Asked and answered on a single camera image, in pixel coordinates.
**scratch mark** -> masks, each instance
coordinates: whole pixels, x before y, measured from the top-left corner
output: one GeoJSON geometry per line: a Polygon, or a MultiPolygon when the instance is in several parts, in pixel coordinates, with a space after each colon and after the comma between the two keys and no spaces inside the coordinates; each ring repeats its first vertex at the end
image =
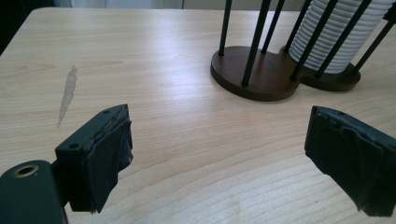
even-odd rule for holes
{"type": "Polygon", "coordinates": [[[69,72],[69,75],[66,79],[66,85],[64,87],[64,98],[62,99],[61,109],[59,111],[59,120],[56,125],[58,128],[61,126],[62,119],[66,114],[67,107],[69,107],[70,103],[72,103],[74,90],[76,89],[76,76],[77,68],[73,65],[72,70],[69,72]]]}

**black plastic part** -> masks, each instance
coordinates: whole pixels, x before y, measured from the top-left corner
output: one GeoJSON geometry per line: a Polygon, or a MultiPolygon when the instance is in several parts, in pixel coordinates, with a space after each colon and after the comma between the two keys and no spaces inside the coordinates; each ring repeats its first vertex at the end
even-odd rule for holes
{"type": "Polygon", "coordinates": [[[262,46],[263,54],[265,54],[268,50],[268,46],[270,45],[272,35],[274,34],[274,30],[276,28],[277,20],[279,19],[280,12],[282,11],[282,7],[284,4],[285,0],[279,0],[279,2],[277,3],[274,17],[271,21],[270,29],[268,30],[267,37],[265,37],[264,45],[262,46]]]}
{"type": "Polygon", "coordinates": [[[314,106],[305,153],[371,217],[396,204],[396,140],[349,115],[314,106]]]}
{"type": "Polygon", "coordinates": [[[242,86],[245,87],[248,86],[248,81],[250,80],[251,71],[253,69],[257,49],[260,44],[260,39],[262,38],[262,30],[264,28],[270,4],[271,0],[262,0],[262,6],[260,7],[259,18],[257,20],[256,30],[254,31],[254,36],[250,47],[250,53],[247,57],[247,66],[245,68],[244,77],[242,79],[242,86]]]}
{"type": "Polygon", "coordinates": [[[28,161],[1,176],[0,223],[67,223],[47,161],[28,161]]]}
{"type": "Polygon", "coordinates": [[[233,4],[233,0],[227,0],[225,3],[224,18],[223,18],[223,24],[222,24],[222,28],[221,28],[219,56],[224,56],[225,40],[227,38],[228,22],[230,20],[232,4],[233,4]]]}
{"type": "Polygon", "coordinates": [[[73,211],[101,212],[118,172],[132,162],[131,149],[128,105],[98,113],[56,147],[54,173],[73,211]]]}

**wood grain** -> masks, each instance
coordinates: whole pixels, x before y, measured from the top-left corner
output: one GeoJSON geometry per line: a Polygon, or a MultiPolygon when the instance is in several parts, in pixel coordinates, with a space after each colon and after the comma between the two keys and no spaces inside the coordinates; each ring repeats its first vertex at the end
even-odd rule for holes
{"type": "MultiPolygon", "coordinates": [[[[226,46],[249,46],[257,16],[233,11],[226,46]]],[[[296,18],[281,14],[270,51],[286,44],[296,18]]],[[[222,11],[211,10],[34,11],[0,58],[0,172],[54,161],[54,149],[88,119],[126,103],[134,161],[101,214],[67,205],[70,223],[395,223],[358,212],[304,155],[304,140],[312,105],[396,137],[396,30],[354,90],[301,85],[287,100],[263,103],[227,92],[210,75],[221,22],[222,11]],[[73,66],[74,98],[58,128],[73,66]]]]}

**dark wooden base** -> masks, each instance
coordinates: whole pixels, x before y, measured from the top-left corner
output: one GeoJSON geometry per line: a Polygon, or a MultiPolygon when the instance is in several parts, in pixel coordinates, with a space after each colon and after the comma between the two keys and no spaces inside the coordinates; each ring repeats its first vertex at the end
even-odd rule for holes
{"type": "MultiPolygon", "coordinates": [[[[228,47],[224,50],[224,56],[219,56],[218,51],[213,55],[210,69],[220,86],[256,101],[279,101],[295,93],[299,81],[292,81],[290,76],[297,63],[282,50],[278,54],[262,54],[258,50],[249,85],[243,86],[241,82],[249,52],[250,47],[228,47]]],[[[315,78],[315,71],[304,67],[300,81],[325,91],[348,91],[353,89],[361,78],[360,73],[351,72],[353,68],[350,64],[341,74],[324,74],[321,78],[315,78]]]]}

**light wood tabletop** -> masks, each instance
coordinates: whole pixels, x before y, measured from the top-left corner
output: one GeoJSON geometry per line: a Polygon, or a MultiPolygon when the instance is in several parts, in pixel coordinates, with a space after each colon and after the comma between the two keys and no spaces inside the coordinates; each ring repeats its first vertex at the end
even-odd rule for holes
{"type": "MultiPolygon", "coordinates": [[[[286,44],[297,16],[281,13],[269,51],[286,44]]],[[[100,214],[67,205],[70,223],[395,223],[395,216],[359,212],[305,156],[304,140],[313,105],[396,137],[396,29],[352,91],[301,84],[289,99],[263,103],[224,90],[210,74],[222,17],[214,10],[34,11],[0,58],[0,173],[55,161],[54,149],[96,113],[128,104],[134,160],[100,214]],[[57,127],[73,68],[74,97],[57,127]]],[[[226,47],[250,46],[257,17],[232,11],[226,47]]]]}

